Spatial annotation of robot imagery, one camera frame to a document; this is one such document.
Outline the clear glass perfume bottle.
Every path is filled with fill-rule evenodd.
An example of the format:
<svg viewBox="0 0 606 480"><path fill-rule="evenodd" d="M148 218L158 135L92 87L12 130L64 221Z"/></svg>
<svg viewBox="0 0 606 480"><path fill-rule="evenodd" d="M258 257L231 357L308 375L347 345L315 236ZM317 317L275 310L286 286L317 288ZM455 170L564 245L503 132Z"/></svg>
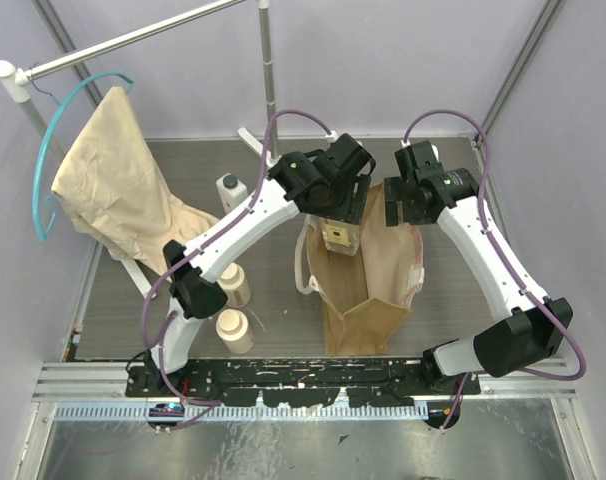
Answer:
<svg viewBox="0 0 606 480"><path fill-rule="evenodd" d="M325 248L336 254L353 257L360 247L360 227L358 225L331 219L320 219L320 227Z"/></svg>

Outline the white bottle with dark cap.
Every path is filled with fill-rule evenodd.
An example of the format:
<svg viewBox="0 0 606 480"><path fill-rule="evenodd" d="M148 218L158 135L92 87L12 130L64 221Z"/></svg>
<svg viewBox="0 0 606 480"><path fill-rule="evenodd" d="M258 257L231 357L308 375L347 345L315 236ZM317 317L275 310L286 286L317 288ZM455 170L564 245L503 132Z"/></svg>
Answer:
<svg viewBox="0 0 606 480"><path fill-rule="evenodd" d="M215 185L226 214L234 210L248 197L247 186L231 173L217 179Z"/></svg>

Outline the brown canvas tote bag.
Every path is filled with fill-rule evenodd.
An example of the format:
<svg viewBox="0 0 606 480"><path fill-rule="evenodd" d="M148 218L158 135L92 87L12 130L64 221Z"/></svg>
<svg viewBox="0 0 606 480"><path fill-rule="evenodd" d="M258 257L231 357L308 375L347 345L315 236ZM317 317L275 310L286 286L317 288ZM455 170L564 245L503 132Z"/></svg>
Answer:
<svg viewBox="0 0 606 480"><path fill-rule="evenodd" d="M322 300L328 356L387 354L388 342L408 317L424 276L420 231L409 224L386 225L381 184L368 192L355 255L328 250L321 226L310 218L297 238L296 288Z"/></svg>

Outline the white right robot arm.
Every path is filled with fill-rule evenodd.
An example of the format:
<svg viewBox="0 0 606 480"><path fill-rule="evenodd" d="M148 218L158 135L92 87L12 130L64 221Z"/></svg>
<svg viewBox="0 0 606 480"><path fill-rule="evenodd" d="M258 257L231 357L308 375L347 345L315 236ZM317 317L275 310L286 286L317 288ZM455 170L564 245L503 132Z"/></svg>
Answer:
<svg viewBox="0 0 606 480"><path fill-rule="evenodd" d="M481 333L424 351L421 379L442 394L457 375L485 372L495 378L555 355L573 310L552 299L516 258L465 168L447 171L428 141L403 143L395 153L396 177L384 180L386 224L436 224L462 254L486 298L493 320Z"/></svg>

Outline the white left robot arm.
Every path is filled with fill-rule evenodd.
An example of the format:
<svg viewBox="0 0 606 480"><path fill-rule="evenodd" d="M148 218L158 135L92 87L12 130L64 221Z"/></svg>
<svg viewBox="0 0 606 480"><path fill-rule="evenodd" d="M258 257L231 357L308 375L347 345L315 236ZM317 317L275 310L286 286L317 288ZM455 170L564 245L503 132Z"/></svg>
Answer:
<svg viewBox="0 0 606 480"><path fill-rule="evenodd" d="M163 253L172 280L171 320L151 349L155 365L148 385L161 396L180 390L181 369L200 325L227 302L219 278L265 235L301 213L359 225L375 167L372 155L348 134L325 150L285 154L212 228L186 244L168 242Z"/></svg>

